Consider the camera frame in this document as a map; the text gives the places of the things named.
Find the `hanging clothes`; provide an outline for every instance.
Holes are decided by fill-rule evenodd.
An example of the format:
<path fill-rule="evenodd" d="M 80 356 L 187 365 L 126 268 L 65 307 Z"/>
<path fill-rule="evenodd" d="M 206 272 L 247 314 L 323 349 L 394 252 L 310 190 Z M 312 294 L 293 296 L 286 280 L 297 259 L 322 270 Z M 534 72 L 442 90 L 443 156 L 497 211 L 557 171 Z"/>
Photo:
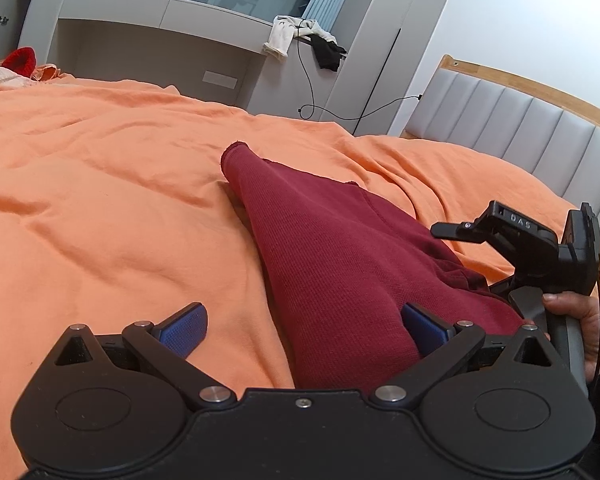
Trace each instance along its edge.
<path fill-rule="evenodd" d="M 318 66 L 337 72 L 340 68 L 340 60 L 347 51 L 337 43 L 327 41 L 317 34 L 310 36 L 310 39 Z"/>
<path fill-rule="evenodd" d="M 292 16 L 276 16 L 273 20 L 269 41 L 264 44 L 264 51 L 280 61 L 284 61 L 287 58 L 293 38 L 303 38 L 312 34 L 324 38 L 325 41 L 333 41 L 337 44 L 336 38 L 324 31 L 315 20 L 303 20 Z"/>

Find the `wooden headboard frame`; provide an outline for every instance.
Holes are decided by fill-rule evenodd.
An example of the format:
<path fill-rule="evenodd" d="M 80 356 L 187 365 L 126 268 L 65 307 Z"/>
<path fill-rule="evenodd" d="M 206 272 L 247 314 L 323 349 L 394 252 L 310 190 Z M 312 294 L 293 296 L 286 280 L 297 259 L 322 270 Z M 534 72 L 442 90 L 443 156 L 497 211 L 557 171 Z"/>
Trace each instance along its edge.
<path fill-rule="evenodd" d="M 445 54 L 442 57 L 442 61 L 440 61 L 438 67 L 513 88 L 522 93 L 542 99 L 542 101 L 551 103 L 558 108 L 567 110 L 568 112 L 600 127 L 600 108 L 597 108 L 582 99 L 565 94 L 565 92 L 543 85 L 542 83 L 531 81 L 531 79 L 510 74 L 509 72 L 503 72 L 502 70 L 496 70 L 495 68 L 490 68 L 488 66 L 458 61 L 457 59 L 453 59 L 449 54 Z M 402 132 L 401 137 L 404 139 L 416 138 L 406 130 Z"/>

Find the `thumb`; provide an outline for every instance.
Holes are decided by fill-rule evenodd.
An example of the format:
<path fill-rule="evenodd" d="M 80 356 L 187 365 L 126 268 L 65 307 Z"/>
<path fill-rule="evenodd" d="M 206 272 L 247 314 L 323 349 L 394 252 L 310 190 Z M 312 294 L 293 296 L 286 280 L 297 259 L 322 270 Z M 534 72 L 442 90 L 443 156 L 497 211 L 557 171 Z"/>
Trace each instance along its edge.
<path fill-rule="evenodd" d="M 600 310 L 598 300 L 591 296 L 582 296 L 575 292 L 543 294 L 544 307 L 558 316 L 571 316 L 575 319 L 598 318 Z"/>

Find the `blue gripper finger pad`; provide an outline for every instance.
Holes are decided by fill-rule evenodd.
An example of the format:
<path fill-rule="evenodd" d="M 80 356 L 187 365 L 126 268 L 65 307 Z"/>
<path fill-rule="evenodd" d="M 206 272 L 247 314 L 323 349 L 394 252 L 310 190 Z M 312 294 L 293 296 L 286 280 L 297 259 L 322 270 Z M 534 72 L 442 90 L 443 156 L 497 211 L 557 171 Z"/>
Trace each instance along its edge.
<path fill-rule="evenodd" d="M 152 335 L 174 354 L 186 359 L 205 338 L 206 325 L 206 308 L 193 303 L 156 325 Z"/>
<path fill-rule="evenodd" d="M 450 325 L 433 315 L 425 316 L 409 303 L 403 306 L 400 316 L 422 357 L 428 356 L 453 337 Z"/>

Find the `orange bed sheet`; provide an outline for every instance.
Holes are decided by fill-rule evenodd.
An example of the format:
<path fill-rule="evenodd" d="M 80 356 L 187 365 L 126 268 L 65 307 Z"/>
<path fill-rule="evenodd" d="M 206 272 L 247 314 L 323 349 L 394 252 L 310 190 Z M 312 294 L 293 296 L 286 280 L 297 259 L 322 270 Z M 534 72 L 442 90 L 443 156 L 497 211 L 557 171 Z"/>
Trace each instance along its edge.
<path fill-rule="evenodd" d="M 496 199 L 560 232 L 571 208 L 525 171 L 450 144 L 353 138 L 137 82 L 0 87 L 0 479 L 24 471 L 13 405 L 71 323 L 119 333 L 201 301 L 208 335 L 190 362 L 238 392 L 292 387 L 246 215 L 220 171 L 235 140 L 355 180 L 426 226 Z M 512 271 L 486 245 L 450 245 L 490 282 Z"/>

